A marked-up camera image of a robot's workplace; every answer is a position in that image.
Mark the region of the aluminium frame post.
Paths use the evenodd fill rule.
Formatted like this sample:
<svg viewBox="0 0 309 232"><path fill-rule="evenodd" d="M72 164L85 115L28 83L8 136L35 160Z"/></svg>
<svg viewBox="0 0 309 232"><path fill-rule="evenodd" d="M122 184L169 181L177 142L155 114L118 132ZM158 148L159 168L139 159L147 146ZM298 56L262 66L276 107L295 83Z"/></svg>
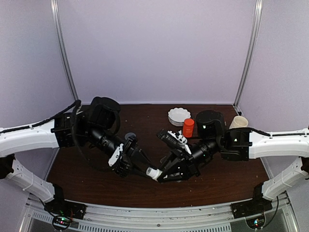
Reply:
<svg viewBox="0 0 309 232"><path fill-rule="evenodd" d="M250 66L252 63L253 59L253 54L254 54L254 49L256 46L256 42L258 39L258 34L260 30L260 25L261 25L261 19L262 19L262 12L263 12L263 0L256 0L255 1L255 9L254 9L254 14L253 14L253 23L252 23L252 30L251 30L251 35L249 39L249 45L248 45L248 50L247 50L247 55L239 83L239 87L237 90L237 94L234 100L234 108L237 112L240 112L240 101L241 97L245 88L245 84L249 75L250 71Z"/></svg>
<svg viewBox="0 0 309 232"><path fill-rule="evenodd" d="M79 99L78 93L76 90L76 86L72 77L72 72L69 64L69 58L68 54L66 51L66 46L65 46L65 41L64 41L64 36L63 36L63 30L61 26L61 19L60 19L60 13L59 13L59 5L57 0L50 0L51 4L51 12L53 16L53 21L56 29L56 35L57 35L57 41L58 41L58 46L60 49L60 56L61 56L61 61L63 64L64 72L65 72L65 77L68 82L68 86L70 89L70 93L73 97L73 99L76 101Z"/></svg>

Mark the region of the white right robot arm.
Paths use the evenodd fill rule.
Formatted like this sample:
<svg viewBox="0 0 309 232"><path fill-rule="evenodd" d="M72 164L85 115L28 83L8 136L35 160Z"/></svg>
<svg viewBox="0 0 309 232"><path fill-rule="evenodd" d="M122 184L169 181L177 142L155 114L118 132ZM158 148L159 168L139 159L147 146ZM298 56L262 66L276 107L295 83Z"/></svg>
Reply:
<svg viewBox="0 0 309 232"><path fill-rule="evenodd" d="M248 201L248 210L258 213L267 201L309 176L309 130L264 132L254 128L226 129L220 112L206 110L196 116L199 142L189 145L180 133L161 130L157 136L171 153L156 170L159 183L188 180L200 174L199 165L220 153L227 161L248 161L262 157L295 156L296 160L276 177L262 183Z"/></svg>

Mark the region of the aluminium front rail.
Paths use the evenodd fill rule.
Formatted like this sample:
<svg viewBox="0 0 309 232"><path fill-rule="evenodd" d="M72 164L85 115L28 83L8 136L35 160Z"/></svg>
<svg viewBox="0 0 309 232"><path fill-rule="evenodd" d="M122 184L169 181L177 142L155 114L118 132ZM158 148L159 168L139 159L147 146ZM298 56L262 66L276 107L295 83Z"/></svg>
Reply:
<svg viewBox="0 0 309 232"><path fill-rule="evenodd" d="M235 218L230 203L177 208L129 208L86 204L84 218L74 219L68 232L254 232L264 219L263 232L298 232L295 213L286 193L273 209Z"/></svg>

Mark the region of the white pill bottle green label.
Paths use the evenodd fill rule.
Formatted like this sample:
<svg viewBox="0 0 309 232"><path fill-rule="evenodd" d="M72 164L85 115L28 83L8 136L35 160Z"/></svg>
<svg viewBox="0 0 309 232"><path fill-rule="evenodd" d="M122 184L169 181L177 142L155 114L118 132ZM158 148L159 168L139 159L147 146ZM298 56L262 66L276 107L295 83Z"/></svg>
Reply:
<svg viewBox="0 0 309 232"><path fill-rule="evenodd" d="M148 167L146 170L147 176L157 181L158 177L162 174L162 171L159 169L154 169L152 167Z"/></svg>

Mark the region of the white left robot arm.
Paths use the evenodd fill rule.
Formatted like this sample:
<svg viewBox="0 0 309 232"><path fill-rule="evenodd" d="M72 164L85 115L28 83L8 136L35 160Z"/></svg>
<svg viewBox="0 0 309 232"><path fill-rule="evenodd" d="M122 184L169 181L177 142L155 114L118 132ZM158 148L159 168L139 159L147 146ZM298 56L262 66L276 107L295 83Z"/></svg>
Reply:
<svg viewBox="0 0 309 232"><path fill-rule="evenodd" d="M144 176L138 163L151 161L138 147L137 138L126 140L117 136L120 129L121 107L108 97L95 97L85 110L76 100L56 115L34 124L0 131L0 177L14 182L23 191L37 196L58 214L66 214L70 207L64 200L60 186L46 182L26 169L15 157L16 153L41 148L76 147L89 143L109 158L108 165L120 177L128 174Z"/></svg>

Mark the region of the orange pill bottle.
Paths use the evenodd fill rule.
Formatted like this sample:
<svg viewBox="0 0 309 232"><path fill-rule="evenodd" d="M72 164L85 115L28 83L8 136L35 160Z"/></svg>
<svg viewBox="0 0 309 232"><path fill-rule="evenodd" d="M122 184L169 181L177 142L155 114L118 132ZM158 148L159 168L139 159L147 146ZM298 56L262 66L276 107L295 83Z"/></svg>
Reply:
<svg viewBox="0 0 309 232"><path fill-rule="evenodd" d="M194 132L195 121L191 118L187 118L183 123L183 136L186 138L191 138Z"/></svg>

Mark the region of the cream ribbed mug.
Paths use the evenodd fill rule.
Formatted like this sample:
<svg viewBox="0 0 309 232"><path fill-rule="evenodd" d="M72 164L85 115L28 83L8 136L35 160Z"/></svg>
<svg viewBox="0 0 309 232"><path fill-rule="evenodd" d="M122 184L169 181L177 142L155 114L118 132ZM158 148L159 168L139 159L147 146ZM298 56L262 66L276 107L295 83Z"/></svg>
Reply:
<svg viewBox="0 0 309 232"><path fill-rule="evenodd" d="M235 116L229 126L229 129L245 128L245 127L248 127L248 125L249 125L249 122L245 117Z"/></svg>

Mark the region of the white scalloped ceramic bowl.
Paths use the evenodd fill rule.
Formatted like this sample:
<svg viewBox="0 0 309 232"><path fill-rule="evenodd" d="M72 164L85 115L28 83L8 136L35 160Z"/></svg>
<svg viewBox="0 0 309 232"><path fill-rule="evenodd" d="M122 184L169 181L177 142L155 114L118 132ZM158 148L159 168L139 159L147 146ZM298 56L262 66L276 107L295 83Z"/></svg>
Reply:
<svg viewBox="0 0 309 232"><path fill-rule="evenodd" d="M170 109L168 112L169 122L176 127L182 127L184 121L191 117L191 113L182 107Z"/></svg>

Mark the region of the grey capped pill bottle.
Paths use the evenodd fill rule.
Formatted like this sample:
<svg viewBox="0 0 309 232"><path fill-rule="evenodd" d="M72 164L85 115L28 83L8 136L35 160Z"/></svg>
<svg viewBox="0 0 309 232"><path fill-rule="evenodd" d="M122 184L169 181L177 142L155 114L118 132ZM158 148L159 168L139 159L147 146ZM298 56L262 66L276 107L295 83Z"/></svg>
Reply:
<svg viewBox="0 0 309 232"><path fill-rule="evenodd" d="M128 132L125 134L125 140L134 140L136 139L136 135L133 132Z"/></svg>

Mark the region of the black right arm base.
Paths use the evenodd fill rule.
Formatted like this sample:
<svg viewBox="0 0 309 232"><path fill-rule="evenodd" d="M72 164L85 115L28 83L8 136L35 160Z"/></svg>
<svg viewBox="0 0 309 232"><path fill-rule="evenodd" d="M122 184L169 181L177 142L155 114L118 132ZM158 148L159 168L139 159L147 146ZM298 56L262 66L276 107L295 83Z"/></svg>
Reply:
<svg viewBox="0 0 309 232"><path fill-rule="evenodd" d="M272 209L272 201L263 198L262 186L263 183L254 187L252 199L231 204L234 219L260 214Z"/></svg>

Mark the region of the left aluminium frame post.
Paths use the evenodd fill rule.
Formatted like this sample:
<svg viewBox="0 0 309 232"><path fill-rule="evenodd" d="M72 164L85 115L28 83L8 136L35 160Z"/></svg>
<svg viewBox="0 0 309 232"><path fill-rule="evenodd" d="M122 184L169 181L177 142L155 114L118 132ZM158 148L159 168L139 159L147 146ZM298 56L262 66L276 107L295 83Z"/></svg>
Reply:
<svg viewBox="0 0 309 232"><path fill-rule="evenodd" d="M65 77L68 82L68 86L70 89L70 93L73 97L73 99L76 101L79 99L78 93L76 90L76 86L72 77L72 72L69 64L69 58L68 54L66 51L66 46L65 46L65 41L64 41L64 36L63 36L63 30L61 26L61 19L60 19L60 13L59 13L59 5L57 0L50 0L51 4L51 12L53 16L53 21L56 29L56 35L57 35L57 41L58 41L58 46L60 49L60 56L61 56L61 61L63 64L64 72L65 72Z"/></svg>

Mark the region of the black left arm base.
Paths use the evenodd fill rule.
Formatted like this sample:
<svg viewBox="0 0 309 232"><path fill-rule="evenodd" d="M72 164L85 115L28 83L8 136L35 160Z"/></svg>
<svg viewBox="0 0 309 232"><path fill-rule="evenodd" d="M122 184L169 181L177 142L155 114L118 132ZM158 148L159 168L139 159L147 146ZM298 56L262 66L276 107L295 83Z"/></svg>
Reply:
<svg viewBox="0 0 309 232"><path fill-rule="evenodd" d="M44 210L52 216L54 229L63 231L69 228L73 219L84 219L86 205L65 200L63 189L57 184L53 184L53 187L54 199L48 203L41 203L44 205Z"/></svg>

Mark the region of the right aluminium frame post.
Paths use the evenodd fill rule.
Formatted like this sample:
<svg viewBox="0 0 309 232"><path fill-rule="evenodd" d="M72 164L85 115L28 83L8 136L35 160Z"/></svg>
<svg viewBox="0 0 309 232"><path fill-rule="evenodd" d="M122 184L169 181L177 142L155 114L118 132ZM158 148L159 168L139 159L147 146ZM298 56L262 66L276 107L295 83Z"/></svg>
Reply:
<svg viewBox="0 0 309 232"><path fill-rule="evenodd" d="M249 75L250 71L250 66L252 63L253 59L253 54L254 54L254 49L256 46L256 42L258 39L258 34L260 30L260 25L261 25L261 19L262 19L262 12L263 12L263 0L256 0L255 1L255 9L254 9L254 14L253 14L253 23L252 23L252 30L251 30L251 35L249 39L249 45L248 45L248 50L247 50L247 55L239 83L239 87L237 90L237 94L234 100L234 108L237 112L240 112L240 101L241 97L245 88L245 84Z"/></svg>

